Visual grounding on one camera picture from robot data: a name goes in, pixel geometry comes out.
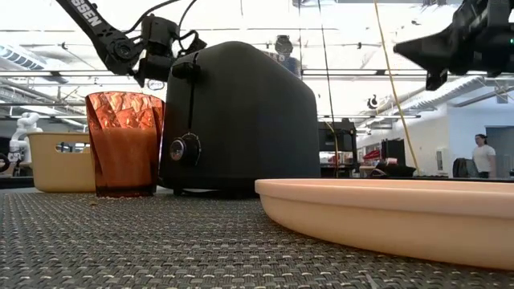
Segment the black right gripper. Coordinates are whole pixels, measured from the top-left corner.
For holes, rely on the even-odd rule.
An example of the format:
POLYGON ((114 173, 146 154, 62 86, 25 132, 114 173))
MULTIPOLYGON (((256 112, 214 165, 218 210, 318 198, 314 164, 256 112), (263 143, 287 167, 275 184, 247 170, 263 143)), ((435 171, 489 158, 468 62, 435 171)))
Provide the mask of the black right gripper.
POLYGON ((427 91, 447 82, 448 71, 465 75, 484 71, 489 77, 513 72, 512 0, 466 0, 444 30, 394 45, 394 53, 427 71, 427 91))

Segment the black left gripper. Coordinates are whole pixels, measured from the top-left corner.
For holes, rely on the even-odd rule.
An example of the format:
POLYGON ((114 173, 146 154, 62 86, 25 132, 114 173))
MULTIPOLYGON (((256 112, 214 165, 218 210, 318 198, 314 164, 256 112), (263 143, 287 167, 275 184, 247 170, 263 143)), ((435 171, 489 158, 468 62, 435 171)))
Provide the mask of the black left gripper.
POLYGON ((144 87, 147 79, 165 82, 176 59, 205 48, 207 43, 195 30, 180 36, 178 24, 151 14, 142 20, 138 45, 145 55, 139 60, 135 80, 144 87))

